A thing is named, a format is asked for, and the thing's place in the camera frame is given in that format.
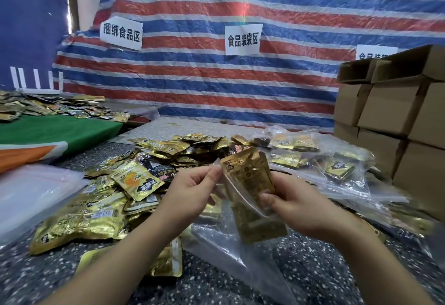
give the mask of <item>person's left hand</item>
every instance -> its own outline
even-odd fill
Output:
[[[180,170],[155,214],[172,220],[176,232],[181,233],[203,212],[222,171],[221,166]]]

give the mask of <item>green cloth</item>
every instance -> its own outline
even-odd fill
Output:
[[[76,119],[73,116],[27,116],[0,123],[0,144],[34,145],[65,141],[64,155],[82,151],[116,136],[122,123],[102,119]]]

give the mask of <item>forearm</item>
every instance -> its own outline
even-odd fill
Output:
[[[428,294],[367,227],[337,243],[366,304],[433,304]]]
[[[103,257],[56,291],[42,305],[124,304],[175,233],[160,213],[114,246]]]

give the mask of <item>person's right hand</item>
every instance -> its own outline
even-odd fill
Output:
[[[272,172],[272,181],[276,195],[262,194],[261,200],[295,231],[336,245],[344,236],[363,228],[355,216],[303,179]]]

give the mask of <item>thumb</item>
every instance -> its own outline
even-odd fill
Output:
[[[203,178],[201,183],[197,185],[199,190],[210,194],[215,185],[218,183],[222,171],[223,170],[221,166],[215,166],[214,168],[212,168],[212,170],[210,170]]]
[[[261,194],[260,199],[264,205],[271,207],[280,216],[286,209],[286,201],[282,200],[279,196],[273,194]]]

